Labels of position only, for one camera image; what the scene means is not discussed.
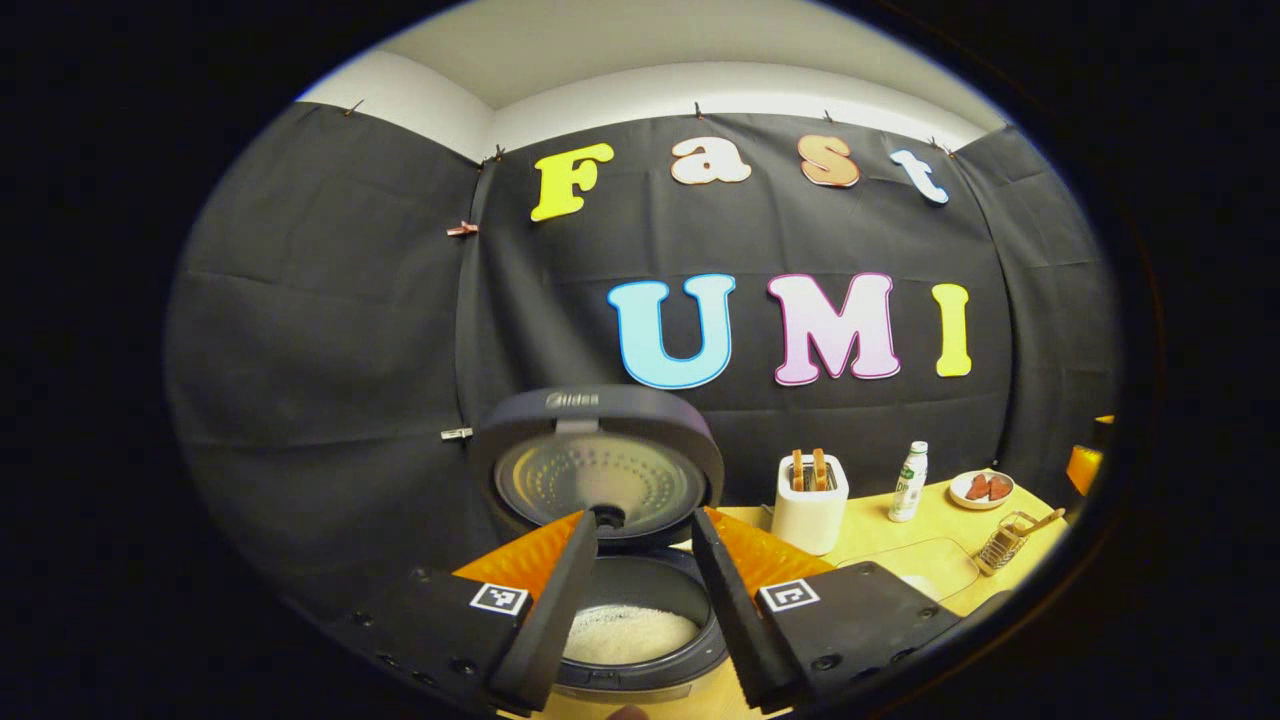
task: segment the white plate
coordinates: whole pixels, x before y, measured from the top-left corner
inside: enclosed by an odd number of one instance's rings
[[[969,495],[969,488],[973,487],[973,479],[978,475],[1000,475],[1001,478],[1009,480],[1009,484],[1011,484],[1014,489],[1000,500],[987,500],[986,497],[982,500],[965,500],[964,496]],[[1014,493],[1018,492],[1018,483],[1004,473],[997,473],[995,470],[973,470],[969,473],[960,473],[955,478],[951,478],[951,486],[947,489],[951,492],[951,500],[956,501],[956,503],[961,507],[968,507],[970,510],[991,510],[992,507],[1004,505],[1010,497],[1014,497]]]

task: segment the ceiling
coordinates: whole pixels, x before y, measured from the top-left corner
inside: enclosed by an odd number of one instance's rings
[[[431,68],[494,110],[621,70],[746,61],[855,77],[986,129],[1004,124],[946,70],[806,0],[472,0],[378,49]]]

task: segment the metal basket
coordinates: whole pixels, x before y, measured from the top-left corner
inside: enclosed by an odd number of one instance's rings
[[[1019,518],[1024,518],[1032,524],[1036,524],[1036,518],[1032,518],[1021,510],[1005,515],[1005,518],[1000,521],[1000,527],[996,528],[996,532],[987,539],[987,544],[984,544],[974,557],[974,562],[984,574],[993,575],[996,570],[1007,565],[1009,561],[1018,555],[1018,551],[1027,544],[1025,537],[1012,532],[1012,528],[1018,523]]]

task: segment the rice cooker lid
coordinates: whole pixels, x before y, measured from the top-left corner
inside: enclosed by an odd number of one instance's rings
[[[723,461],[684,400],[635,386],[548,388],[508,398],[471,455],[502,507],[545,525],[593,509],[602,546],[687,539],[692,511],[718,505]]]

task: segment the yellow letter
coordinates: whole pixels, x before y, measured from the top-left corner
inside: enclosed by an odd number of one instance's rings
[[[942,357],[938,357],[938,377],[968,375],[973,369],[964,324],[964,306],[969,302],[969,292],[957,284],[936,284],[933,300],[937,300],[938,307],[942,309]]]
[[[529,214],[534,222],[568,215],[582,209],[584,201],[573,195],[573,186],[586,192],[595,187],[595,161],[608,163],[613,159],[613,149],[603,142],[589,147],[579,147],[559,155],[549,155],[534,164],[543,173],[541,197],[538,208]],[[573,163],[582,161],[577,168]]]

